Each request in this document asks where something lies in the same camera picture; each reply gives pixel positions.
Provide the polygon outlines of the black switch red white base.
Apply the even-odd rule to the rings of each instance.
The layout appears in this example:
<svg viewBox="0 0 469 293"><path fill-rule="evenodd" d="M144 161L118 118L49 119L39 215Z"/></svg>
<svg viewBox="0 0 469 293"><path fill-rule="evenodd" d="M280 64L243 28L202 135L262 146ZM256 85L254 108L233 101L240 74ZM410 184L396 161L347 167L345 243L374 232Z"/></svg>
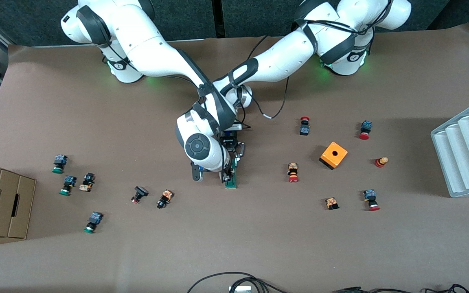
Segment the black switch red white base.
<svg viewBox="0 0 469 293"><path fill-rule="evenodd" d="M134 188L134 190L135 190L136 193L131 199L132 203L134 203L134 204L140 203L140 201L143 197L147 197L149 195L149 192L141 186L136 186Z"/></svg>

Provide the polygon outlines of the red mushroom button blue base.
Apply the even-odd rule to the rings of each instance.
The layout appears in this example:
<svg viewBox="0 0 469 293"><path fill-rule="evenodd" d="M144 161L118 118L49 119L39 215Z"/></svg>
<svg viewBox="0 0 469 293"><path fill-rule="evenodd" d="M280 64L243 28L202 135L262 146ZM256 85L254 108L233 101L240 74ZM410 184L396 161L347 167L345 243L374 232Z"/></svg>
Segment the red mushroom button blue base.
<svg viewBox="0 0 469 293"><path fill-rule="evenodd" d="M363 191L364 201L368 203L370 211L380 210L379 204L377 202L376 191L373 189Z"/></svg>
<svg viewBox="0 0 469 293"><path fill-rule="evenodd" d="M361 124L360 127L360 134L359 134L359 139L361 140L367 140L370 138L370 132L372 131L372 122L365 120Z"/></svg>

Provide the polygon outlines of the green mushroom push button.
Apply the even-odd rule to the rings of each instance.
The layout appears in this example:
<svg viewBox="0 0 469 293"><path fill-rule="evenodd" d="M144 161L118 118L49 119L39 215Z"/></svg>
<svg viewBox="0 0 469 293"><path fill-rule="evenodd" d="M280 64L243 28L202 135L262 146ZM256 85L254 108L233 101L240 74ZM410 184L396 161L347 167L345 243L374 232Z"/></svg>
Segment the green mushroom push button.
<svg viewBox="0 0 469 293"><path fill-rule="evenodd" d="M100 224L100 222L103 219L103 214L100 212L93 212L90 217L89 217L89 222L86 224L86 227L84 228L84 232L87 232L89 234L93 234L97 228L97 226Z"/></svg>
<svg viewBox="0 0 469 293"><path fill-rule="evenodd" d="M60 189L59 194L64 196L71 195L72 188L76 185L77 178L74 176L65 176L63 187Z"/></svg>
<svg viewBox="0 0 469 293"><path fill-rule="evenodd" d="M63 154L58 154L55 156L54 159L54 167L52 169L52 172L54 174L63 174L65 166L67 165L68 157Z"/></svg>

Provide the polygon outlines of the brown paper table cover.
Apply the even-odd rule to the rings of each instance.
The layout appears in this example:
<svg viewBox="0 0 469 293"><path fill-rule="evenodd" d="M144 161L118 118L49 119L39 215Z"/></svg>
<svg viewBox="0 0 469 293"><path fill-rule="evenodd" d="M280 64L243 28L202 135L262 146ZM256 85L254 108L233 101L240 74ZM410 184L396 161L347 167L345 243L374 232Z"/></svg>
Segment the brown paper table cover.
<svg viewBox="0 0 469 293"><path fill-rule="evenodd" d="M430 137L469 107L469 24L376 35L346 77L311 59L276 119L246 111L236 190L218 174L192 180L175 125L196 100L179 79L118 82L93 46L13 46L0 167L37 187L26 241L0 245L0 293L184 293L207 275L194 292L227 292L240 276L224 271L296 293L469 290L469 198L449 197ZM348 151L334 170L319 160L331 142ZM63 174L52 172L58 154ZM91 192L79 190L87 173ZM77 178L69 196L59 194L65 176ZM138 204L136 186L149 192ZM378 211L364 201L369 189ZM157 208L165 190L174 196ZM328 210L328 198L340 208ZM103 219L89 234L93 212Z"/></svg>

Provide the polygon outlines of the black beige switch block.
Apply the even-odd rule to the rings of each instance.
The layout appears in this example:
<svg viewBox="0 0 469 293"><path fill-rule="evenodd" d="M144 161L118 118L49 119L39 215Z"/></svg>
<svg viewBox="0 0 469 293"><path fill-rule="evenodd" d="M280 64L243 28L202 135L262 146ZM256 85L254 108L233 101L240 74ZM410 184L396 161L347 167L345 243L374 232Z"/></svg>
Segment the black beige switch block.
<svg viewBox="0 0 469 293"><path fill-rule="evenodd" d="M86 175L84 175L83 182L79 186L79 190L84 191L84 192L91 192L94 183L95 183L95 174L87 173Z"/></svg>

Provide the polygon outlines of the green load switch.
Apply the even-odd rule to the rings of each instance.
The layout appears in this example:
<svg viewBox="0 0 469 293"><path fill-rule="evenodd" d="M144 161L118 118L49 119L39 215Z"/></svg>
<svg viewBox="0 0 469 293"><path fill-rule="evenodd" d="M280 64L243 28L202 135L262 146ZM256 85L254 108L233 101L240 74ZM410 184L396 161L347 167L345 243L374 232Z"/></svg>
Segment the green load switch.
<svg viewBox="0 0 469 293"><path fill-rule="evenodd" d="M225 184L226 189L236 189L237 188L237 167L236 167L236 183L234 184Z"/></svg>

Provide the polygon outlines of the orange button enclosure box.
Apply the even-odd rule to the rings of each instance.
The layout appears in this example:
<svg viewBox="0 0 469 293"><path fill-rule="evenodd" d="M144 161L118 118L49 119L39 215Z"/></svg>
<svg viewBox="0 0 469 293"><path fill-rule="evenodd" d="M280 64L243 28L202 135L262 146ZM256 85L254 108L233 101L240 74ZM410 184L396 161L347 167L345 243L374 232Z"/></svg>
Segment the orange button enclosure box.
<svg viewBox="0 0 469 293"><path fill-rule="evenodd" d="M331 142L320 156L319 161L327 168L334 170L342 163L347 154L348 151L345 148L336 142Z"/></svg>

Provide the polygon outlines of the brown cardboard compartment box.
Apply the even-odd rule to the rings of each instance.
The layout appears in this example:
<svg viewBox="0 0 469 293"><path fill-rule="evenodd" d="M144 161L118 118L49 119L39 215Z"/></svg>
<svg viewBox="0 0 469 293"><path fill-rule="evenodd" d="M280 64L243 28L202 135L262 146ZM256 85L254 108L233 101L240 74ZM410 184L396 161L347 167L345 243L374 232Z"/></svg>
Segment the brown cardboard compartment box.
<svg viewBox="0 0 469 293"><path fill-rule="evenodd" d="M0 168L0 244L26 240L36 183Z"/></svg>

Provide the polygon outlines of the black selector switch orange base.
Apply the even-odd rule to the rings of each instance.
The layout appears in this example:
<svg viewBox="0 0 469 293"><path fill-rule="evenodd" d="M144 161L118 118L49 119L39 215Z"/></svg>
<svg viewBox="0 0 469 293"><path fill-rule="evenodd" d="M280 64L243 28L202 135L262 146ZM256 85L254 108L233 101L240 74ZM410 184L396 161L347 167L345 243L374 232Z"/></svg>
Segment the black selector switch orange base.
<svg viewBox="0 0 469 293"><path fill-rule="evenodd" d="M165 208L173 198L174 194L170 190L165 190L157 202L157 208Z"/></svg>

